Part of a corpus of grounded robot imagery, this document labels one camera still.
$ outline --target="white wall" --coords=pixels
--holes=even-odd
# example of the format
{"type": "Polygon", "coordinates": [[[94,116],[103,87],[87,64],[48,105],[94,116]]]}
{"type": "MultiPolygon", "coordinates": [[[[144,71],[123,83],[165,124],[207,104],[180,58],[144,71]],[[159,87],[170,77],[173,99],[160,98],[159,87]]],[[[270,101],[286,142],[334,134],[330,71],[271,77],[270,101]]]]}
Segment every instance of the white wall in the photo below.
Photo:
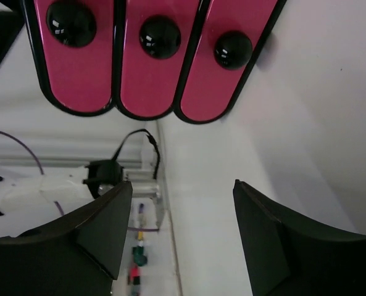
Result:
{"type": "Polygon", "coordinates": [[[366,234],[366,0],[288,0],[229,116],[161,123],[185,296],[249,295],[235,178],[366,234]]]}
{"type": "MultiPolygon", "coordinates": [[[[108,157],[128,132],[143,126],[117,110],[80,118],[52,106],[40,91],[26,28],[0,67],[0,129],[25,140],[40,156],[108,157]]],[[[138,158],[142,142],[142,135],[133,136],[122,157],[138,158]]],[[[0,154],[25,153],[0,136],[0,154]]]]}

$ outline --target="pink panel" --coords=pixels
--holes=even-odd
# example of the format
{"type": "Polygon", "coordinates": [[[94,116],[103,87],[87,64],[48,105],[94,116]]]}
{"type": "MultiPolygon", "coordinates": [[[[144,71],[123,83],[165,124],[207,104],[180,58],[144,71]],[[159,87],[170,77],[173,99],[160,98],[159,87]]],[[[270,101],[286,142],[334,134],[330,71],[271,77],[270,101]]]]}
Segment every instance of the pink panel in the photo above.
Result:
{"type": "Polygon", "coordinates": [[[35,0],[44,56],[54,97],[77,112],[103,109],[111,97],[113,0],[81,0],[94,14],[96,36],[89,45],[68,47],[49,32],[46,15],[55,0],[35,0]]]}
{"type": "Polygon", "coordinates": [[[181,111],[194,121],[219,116],[227,107],[244,71],[223,69],[214,46],[225,32],[238,30],[255,48],[277,0],[213,0],[181,98],[181,111]]]}
{"type": "Polygon", "coordinates": [[[130,113],[156,117],[171,107],[197,8],[198,0],[127,1],[121,101],[130,113]],[[180,48],[169,59],[150,57],[139,43],[140,28],[153,15],[170,18],[180,29],[180,48]]]}

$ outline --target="black cable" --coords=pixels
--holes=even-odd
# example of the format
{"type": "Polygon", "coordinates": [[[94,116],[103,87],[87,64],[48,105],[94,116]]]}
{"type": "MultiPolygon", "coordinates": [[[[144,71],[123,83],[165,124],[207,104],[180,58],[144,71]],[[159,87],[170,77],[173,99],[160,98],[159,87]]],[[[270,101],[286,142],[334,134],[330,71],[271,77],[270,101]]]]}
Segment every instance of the black cable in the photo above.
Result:
{"type": "Polygon", "coordinates": [[[120,155],[120,152],[122,150],[122,146],[125,144],[125,141],[132,135],[132,134],[136,134],[136,133],[146,133],[147,135],[147,138],[148,138],[148,141],[150,142],[150,144],[152,144],[154,146],[154,150],[157,154],[157,163],[156,163],[156,167],[154,168],[154,174],[152,176],[153,179],[157,179],[157,176],[158,176],[158,169],[159,169],[159,163],[160,163],[160,153],[159,153],[159,149],[158,149],[158,145],[157,145],[157,141],[155,140],[155,138],[152,136],[152,134],[145,128],[141,128],[141,129],[138,129],[136,131],[132,131],[130,132],[129,134],[127,134],[125,136],[125,138],[122,140],[121,144],[120,144],[120,147],[118,147],[117,151],[115,151],[115,154],[113,155],[113,157],[111,158],[111,160],[113,161],[117,161],[119,155],[120,155]]]}

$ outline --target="glossy black ball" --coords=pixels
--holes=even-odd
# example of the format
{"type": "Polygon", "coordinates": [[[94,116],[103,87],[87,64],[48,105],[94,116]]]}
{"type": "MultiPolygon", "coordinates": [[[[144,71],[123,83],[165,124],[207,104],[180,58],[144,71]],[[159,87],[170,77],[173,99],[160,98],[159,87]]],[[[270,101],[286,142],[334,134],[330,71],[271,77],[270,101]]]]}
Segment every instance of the glossy black ball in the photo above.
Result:
{"type": "Polygon", "coordinates": [[[240,31],[230,31],[223,34],[214,47],[215,60],[227,70],[236,70],[245,66],[251,55],[251,41],[240,31]]]}
{"type": "Polygon", "coordinates": [[[96,34],[95,16],[83,4],[72,1],[58,1],[49,6],[47,26],[58,41],[72,47],[88,45],[96,34]]]}
{"type": "Polygon", "coordinates": [[[181,34],[174,21],[157,15],[148,18],[141,26],[140,45],[155,59],[168,59],[173,56],[181,43],[181,34]]]}

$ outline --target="red object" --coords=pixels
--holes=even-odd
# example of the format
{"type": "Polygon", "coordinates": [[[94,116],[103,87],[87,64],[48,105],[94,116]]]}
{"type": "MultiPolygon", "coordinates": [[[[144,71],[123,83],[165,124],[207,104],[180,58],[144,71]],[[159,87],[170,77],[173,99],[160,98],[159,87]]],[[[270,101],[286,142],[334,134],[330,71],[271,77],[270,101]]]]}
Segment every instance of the red object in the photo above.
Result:
{"type": "Polygon", "coordinates": [[[197,8],[198,0],[127,1],[120,99],[128,113],[154,118],[172,107],[197,8]],[[139,42],[142,24],[154,15],[168,17],[180,29],[180,48],[168,59],[150,57],[139,42]]]}
{"type": "Polygon", "coordinates": [[[97,112],[111,99],[114,0],[81,0],[94,14],[96,35],[89,45],[68,47],[47,27],[55,0],[35,0],[49,83],[54,97],[74,112],[97,112]]]}
{"type": "Polygon", "coordinates": [[[194,121],[217,118],[228,106],[244,67],[225,70],[214,58],[214,47],[228,31],[243,32],[255,49],[277,0],[212,0],[180,102],[194,121]]]}
{"type": "Polygon", "coordinates": [[[131,268],[129,272],[130,282],[133,282],[133,278],[137,278],[140,276],[140,269],[139,266],[136,264],[131,268]]]}

